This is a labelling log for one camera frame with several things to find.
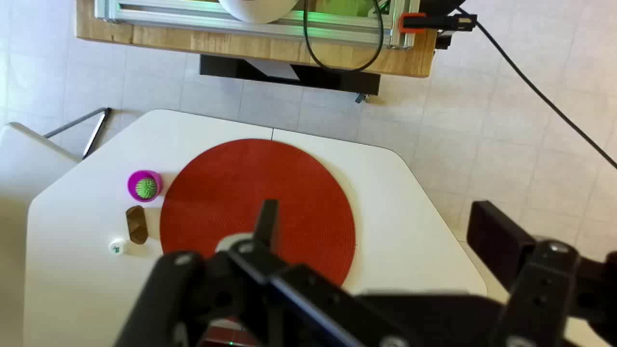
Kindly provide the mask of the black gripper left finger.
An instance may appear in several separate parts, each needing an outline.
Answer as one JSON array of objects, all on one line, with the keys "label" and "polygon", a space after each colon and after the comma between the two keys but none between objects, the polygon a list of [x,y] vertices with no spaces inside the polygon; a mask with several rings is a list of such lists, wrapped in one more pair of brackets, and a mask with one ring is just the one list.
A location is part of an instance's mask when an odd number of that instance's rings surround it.
[{"label": "black gripper left finger", "polygon": [[256,218],[252,239],[264,246],[272,246],[275,231],[277,231],[277,202],[264,200],[260,214]]}]

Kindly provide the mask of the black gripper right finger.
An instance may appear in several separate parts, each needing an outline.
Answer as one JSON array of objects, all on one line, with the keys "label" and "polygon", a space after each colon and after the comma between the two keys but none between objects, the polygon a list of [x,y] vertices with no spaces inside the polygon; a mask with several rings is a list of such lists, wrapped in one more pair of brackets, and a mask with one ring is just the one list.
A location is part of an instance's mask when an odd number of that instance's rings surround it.
[{"label": "black gripper right finger", "polygon": [[489,200],[472,202],[466,243],[505,289],[536,246],[536,239]]}]

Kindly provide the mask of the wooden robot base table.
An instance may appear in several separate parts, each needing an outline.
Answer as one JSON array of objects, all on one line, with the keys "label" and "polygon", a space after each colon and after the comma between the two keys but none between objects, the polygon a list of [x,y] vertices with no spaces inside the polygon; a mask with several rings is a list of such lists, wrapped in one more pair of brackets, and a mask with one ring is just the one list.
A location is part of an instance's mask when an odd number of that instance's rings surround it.
[{"label": "wooden robot base table", "polygon": [[[300,38],[250,36],[200,29],[104,21],[94,17],[94,0],[73,0],[73,7],[75,36],[83,40],[314,65],[314,59]],[[416,34],[412,48],[383,48],[378,59],[366,67],[366,73],[428,77],[433,56],[435,32],[424,31]]]}]

